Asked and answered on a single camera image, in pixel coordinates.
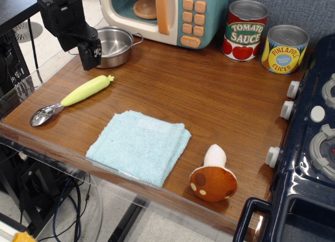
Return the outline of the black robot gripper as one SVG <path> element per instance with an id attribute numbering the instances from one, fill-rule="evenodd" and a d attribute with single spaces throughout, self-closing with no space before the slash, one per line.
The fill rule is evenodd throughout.
<path id="1" fill-rule="evenodd" d="M 58 3 L 57 10 L 51 14 L 56 15 L 59 22 L 50 27 L 44 24 L 44 27 L 58 39 L 63 51 L 68 51 L 68 47 L 74 43 L 71 35 L 75 34 L 80 27 L 88 25 L 84 15 L 83 2 L 82 0 L 63 0 Z M 99 38 L 92 42 L 92 46 L 81 42 L 77 48 L 85 71 L 101 64 L 102 46 Z"/>

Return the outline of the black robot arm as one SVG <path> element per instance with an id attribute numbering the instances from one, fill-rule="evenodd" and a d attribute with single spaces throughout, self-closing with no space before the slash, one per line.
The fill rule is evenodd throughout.
<path id="1" fill-rule="evenodd" d="M 83 69 L 101 64 L 98 32 L 85 19 L 82 0 L 37 0 L 44 27 L 55 36 L 63 51 L 77 48 Z"/>

